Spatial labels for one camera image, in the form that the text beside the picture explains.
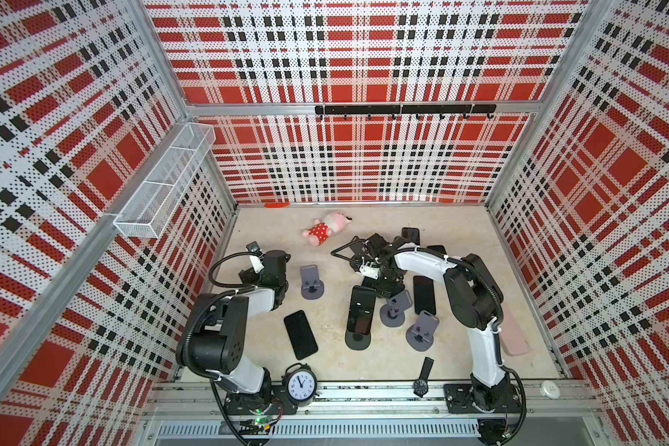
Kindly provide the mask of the black phone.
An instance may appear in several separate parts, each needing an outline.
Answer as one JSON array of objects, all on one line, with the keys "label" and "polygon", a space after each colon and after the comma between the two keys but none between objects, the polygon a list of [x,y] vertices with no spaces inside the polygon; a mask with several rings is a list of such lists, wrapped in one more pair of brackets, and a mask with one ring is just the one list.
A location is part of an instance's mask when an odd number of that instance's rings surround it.
[{"label": "black phone", "polygon": [[446,255],[447,251],[443,245],[429,245],[427,249],[435,251],[437,253],[440,253],[442,255]]},{"label": "black phone", "polygon": [[433,280],[425,276],[414,276],[414,312],[420,314],[426,311],[431,315],[437,314],[436,297]]},{"label": "black phone", "polygon": [[375,289],[360,285],[352,288],[347,321],[349,333],[363,336],[371,334],[376,300]]},{"label": "black phone", "polygon": [[318,352],[319,347],[303,310],[284,317],[284,325],[297,360]]},{"label": "black phone", "polygon": [[420,230],[413,227],[404,227],[401,229],[401,237],[415,245],[421,245]]},{"label": "black phone", "polygon": [[378,297],[384,299],[389,299],[405,290],[405,285],[402,281],[375,280],[367,277],[363,278],[362,286],[372,288],[376,291]]}]

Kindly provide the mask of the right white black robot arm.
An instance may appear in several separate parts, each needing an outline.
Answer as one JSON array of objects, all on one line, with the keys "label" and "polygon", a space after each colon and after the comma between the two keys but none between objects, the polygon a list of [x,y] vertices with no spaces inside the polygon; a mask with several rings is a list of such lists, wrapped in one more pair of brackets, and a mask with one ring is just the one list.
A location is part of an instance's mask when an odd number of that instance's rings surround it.
[{"label": "right white black robot arm", "polygon": [[471,399],[482,413],[492,413],[514,399],[527,414],[525,389],[518,373],[505,366],[500,334],[505,312],[503,293],[480,256],[448,256],[398,237],[373,247],[359,237],[331,252],[362,276],[382,282],[387,273],[399,280],[410,271],[443,284],[455,319],[468,333],[472,354]]}]

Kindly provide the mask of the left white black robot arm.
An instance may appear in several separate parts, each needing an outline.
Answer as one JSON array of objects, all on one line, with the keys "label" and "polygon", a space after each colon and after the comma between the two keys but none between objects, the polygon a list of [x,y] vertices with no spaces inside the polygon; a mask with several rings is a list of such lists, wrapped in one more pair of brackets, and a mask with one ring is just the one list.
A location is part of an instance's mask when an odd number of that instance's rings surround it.
[{"label": "left white black robot arm", "polygon": [[[214,273],[234,258],[246,256],[252,267],[239,273],[239,284],[222,284]],[[249,403],[271,403],[271,374],[245,356],[248,320],[277,310],[289,288],[286,268],[291,256],[282,250],[254,246],[218,260],[208,279],[218,294],[198,295],[176,351],[177,363],[195,375],[240,395]]]}]

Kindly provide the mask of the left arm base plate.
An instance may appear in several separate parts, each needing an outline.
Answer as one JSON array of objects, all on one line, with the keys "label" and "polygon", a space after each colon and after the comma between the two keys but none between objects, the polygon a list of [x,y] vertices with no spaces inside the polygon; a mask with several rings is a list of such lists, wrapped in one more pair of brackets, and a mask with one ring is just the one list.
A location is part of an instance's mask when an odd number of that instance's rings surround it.
[{"label": "left arm base plate", "polygon": [[288,401],[285,387],[278,384],[271,388],[269,399],[260,394],[228,393],[223,404],[229,416],[278,416],[280,412],[292,416],[297,413],[297,407]]}]

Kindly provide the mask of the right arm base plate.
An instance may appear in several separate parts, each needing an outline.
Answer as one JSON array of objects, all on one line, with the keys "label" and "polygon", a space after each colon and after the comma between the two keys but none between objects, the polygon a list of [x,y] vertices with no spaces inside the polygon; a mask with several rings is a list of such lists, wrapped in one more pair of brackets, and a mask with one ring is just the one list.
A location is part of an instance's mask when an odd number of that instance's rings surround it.
[{"label": "right arm base plate", "polygon": [[480,384],[446,384],[444,402],[450,414],[519,414],[522,409],[517,388],[502,381],[493,388]]}]

